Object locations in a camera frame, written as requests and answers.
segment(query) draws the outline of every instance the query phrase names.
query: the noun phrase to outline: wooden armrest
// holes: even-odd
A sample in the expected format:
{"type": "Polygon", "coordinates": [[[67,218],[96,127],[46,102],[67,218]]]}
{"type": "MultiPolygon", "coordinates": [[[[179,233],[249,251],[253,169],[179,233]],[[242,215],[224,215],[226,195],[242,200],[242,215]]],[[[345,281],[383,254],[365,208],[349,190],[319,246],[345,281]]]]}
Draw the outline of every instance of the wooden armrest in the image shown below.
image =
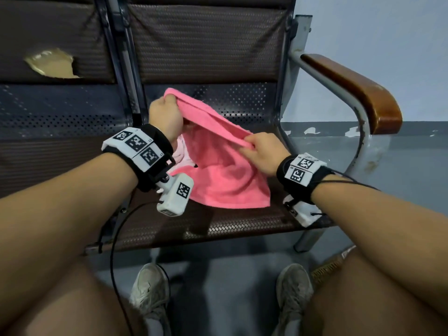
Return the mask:
{"type": "Polygon", "coordinates": [[[383,86],[319,54],[300,58],[353,95],[365,108],[371,134],[398,133],[403,122],[395,98],[383,86]]]}

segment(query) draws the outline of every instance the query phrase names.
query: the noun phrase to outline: white sneaker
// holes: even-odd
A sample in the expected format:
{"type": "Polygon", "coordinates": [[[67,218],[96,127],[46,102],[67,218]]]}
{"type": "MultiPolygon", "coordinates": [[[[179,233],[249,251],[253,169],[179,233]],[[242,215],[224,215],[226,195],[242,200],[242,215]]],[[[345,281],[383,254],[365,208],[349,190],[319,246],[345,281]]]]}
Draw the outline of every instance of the white sneaker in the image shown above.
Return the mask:
{"type": "Polygon", "coordinates": [[[279,332],[283,335],[289,322],[302,318],[314,293],[310,277],[302,265],[291,264],[282,270],[277,278],[276,293],[280,307],[279,332]]]}
{"type": "Polygon", "coordinates": [[[132,286],[129,300],[144,318],[160,321],[165,336],[171,335],[166,315],[169,298],[169,281],[163,268],[154,263],[144,265],[132,286]]]}

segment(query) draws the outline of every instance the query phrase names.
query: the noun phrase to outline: hand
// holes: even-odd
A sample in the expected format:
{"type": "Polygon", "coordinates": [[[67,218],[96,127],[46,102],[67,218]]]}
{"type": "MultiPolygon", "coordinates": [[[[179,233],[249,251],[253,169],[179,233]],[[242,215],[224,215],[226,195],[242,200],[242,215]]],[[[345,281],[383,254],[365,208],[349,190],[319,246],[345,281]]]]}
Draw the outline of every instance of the hand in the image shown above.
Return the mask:
{"type": "Polygon", "coordinates": [[[241,147],[240,153],[266,175],[276,175],[278,166],[291,154],[273,133],[257,133],[244,138],[255,150],[241,147]]]}
{"type": "Polygon", "coordinates": [[[176,150],[177,137],[182,134],[184,119],[174,95],[168,94],[165,98],[161,97],[151,103],[149,123],[160,129],[176,150]]]}

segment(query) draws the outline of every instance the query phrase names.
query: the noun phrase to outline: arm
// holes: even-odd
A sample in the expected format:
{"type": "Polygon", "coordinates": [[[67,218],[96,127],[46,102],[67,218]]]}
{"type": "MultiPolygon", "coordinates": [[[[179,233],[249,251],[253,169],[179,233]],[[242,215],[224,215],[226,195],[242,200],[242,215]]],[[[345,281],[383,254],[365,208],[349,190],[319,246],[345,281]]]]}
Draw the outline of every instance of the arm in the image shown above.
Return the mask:
{"type": "MultiPolygon", "coordinates": [[[[176,98],[154,101],[150,117],[174,143],[183,124],[176,98]]],[[[136,185],[126,162],[104,153],[0,199],[0,328],[51,288],[136,185]]]]}
{"type": "MultiPolygon", "coordinates": [[[[241,153],[267,175],[275,175],[290,155],[273,134],[259,133],[247,140],[255,150],[241,153]]],[[[311,199],[378,269],[448,317],[446,216],[355,184],[320,184],[311,199]]]]}

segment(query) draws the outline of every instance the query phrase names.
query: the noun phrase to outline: wrist strap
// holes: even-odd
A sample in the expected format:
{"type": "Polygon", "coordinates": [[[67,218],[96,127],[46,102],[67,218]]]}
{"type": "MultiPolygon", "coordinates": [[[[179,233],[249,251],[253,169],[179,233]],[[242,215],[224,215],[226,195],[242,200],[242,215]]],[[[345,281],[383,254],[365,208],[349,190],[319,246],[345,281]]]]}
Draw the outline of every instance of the wrist strap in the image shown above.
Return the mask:
{"type": "Polygon", "coordinates": [[[285,158],[277,168],[277,179],[296,201],[314,204],[311,194],[319,182],[329,174],[327,163],[308,153],[285,158]]]}
{"type": "Polygon", "coordinates": [[[171,143],[158,128],[150,124],[139,129],[124,129],[105,140],[101,150],[122,158],[134,171],[138,178],[137,188],[143,192],[153,189],[176,164],[171,143]]]}

